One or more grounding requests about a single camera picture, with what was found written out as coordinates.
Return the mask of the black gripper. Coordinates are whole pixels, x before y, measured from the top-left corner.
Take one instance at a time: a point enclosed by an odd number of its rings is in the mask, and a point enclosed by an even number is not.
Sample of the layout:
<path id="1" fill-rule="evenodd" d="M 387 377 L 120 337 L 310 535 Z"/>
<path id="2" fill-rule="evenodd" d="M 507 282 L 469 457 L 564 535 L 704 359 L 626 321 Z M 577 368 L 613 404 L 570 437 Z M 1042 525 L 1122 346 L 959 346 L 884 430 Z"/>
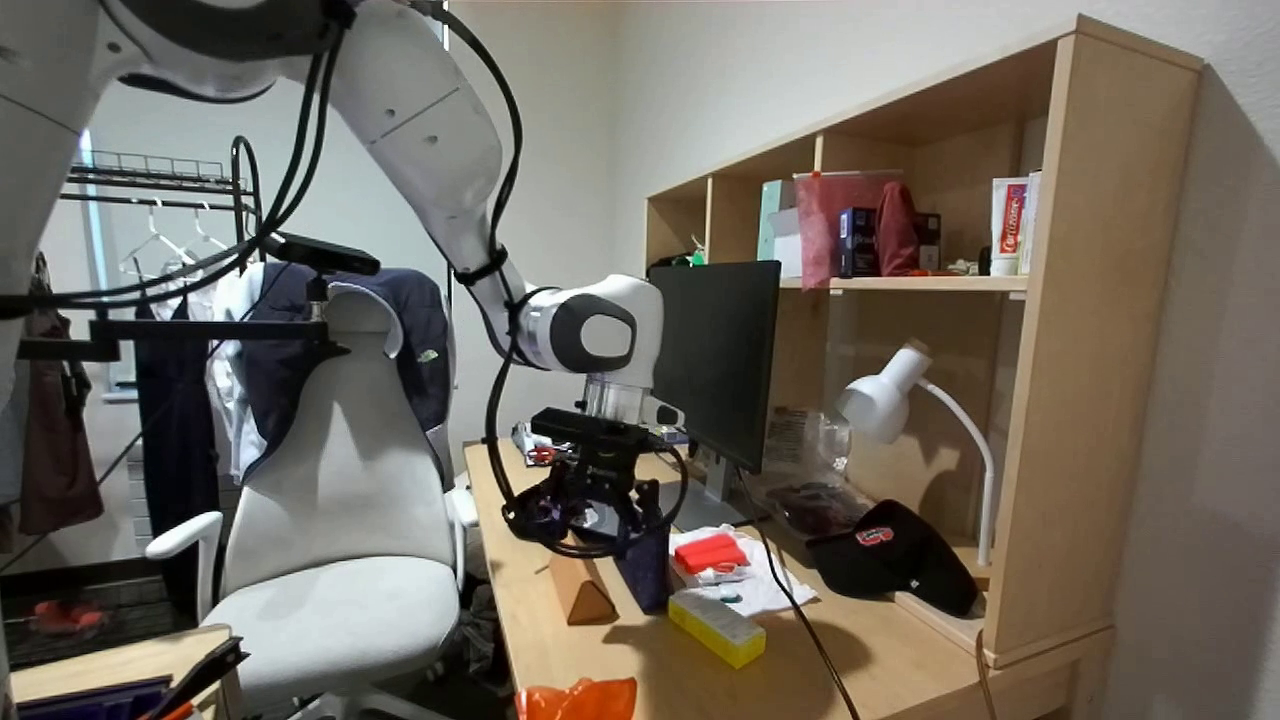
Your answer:
<path id="1" fill-rule="evenodd" d="M 547 437 L 557 457 L 547 474 L 513 501 L 522 538 L 557 557 L 602 560 L 674 527 L 688 483 L 675 483 L 675 501 L 660 504 L 660 483 L 637 474 L 645 452 L 674 457 L 684 466 L 667 441 L 639 424 L 564 406 L 537 412 L 531 430 Z"/>

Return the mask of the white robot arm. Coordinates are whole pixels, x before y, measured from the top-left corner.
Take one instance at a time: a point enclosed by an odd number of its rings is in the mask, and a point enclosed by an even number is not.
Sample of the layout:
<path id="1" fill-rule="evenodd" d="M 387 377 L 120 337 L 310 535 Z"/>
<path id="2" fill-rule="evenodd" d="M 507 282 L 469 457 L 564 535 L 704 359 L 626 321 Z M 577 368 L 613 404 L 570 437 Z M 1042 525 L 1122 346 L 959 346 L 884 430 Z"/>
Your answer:
<path id="1" fill-rule="evenodd" d="M 245 103 L 276 78 L 304 89 L 302 133 L 345 125 L 458 282 L 485 311 L 505 362 L 583 379 L 577 412 L 537 429 L 570 449 L 505 525 L 557 557 L 622 557 L 674 527 L 675 504 L 637 471 L 660 442 L 652 379 L 665 297 L 639 276 L 581 289 L 522 278 L 495 241 L 526 121 L 495 59 L 440 0 L 0 0 L 0 251 L 4 311 L 47 305 L 30 282 L 81 133 L 113 82 Z"/>

